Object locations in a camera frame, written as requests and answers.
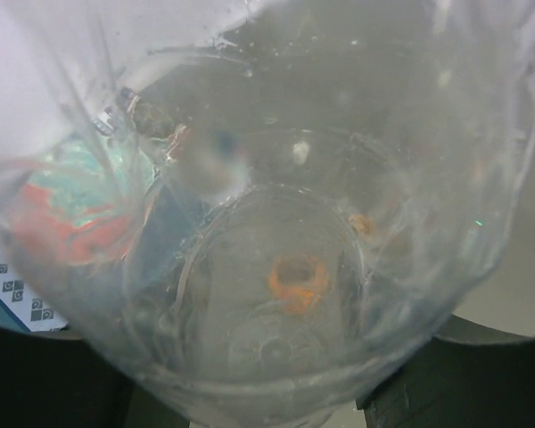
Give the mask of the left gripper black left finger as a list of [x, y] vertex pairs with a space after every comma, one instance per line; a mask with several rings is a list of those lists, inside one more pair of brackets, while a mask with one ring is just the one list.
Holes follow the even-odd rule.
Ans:
[[81, 340], [0, 327], [0, 427], [122, 427], [132, 390]]

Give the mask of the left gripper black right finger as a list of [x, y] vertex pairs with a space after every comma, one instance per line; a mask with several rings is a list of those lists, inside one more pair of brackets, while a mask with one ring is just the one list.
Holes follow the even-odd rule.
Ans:
[[535, 337], [453, 316], [356, 408], [369, 427], [535, 427]]

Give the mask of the orange bottle cap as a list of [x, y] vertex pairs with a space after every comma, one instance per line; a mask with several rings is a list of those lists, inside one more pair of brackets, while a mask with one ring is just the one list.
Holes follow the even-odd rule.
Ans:
[[330, 287], [325, 263], [317, 256], [294, 254], [277, 257], [267, 278], [274, 300], [293, 316], [310, 312]]

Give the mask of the white bottle cap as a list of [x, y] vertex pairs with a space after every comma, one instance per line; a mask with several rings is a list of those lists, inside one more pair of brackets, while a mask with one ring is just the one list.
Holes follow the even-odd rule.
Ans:
[[292, 161], [296, 165], [303, 165], [310, 152], [310, 143], [301, 140], [292, 146]]

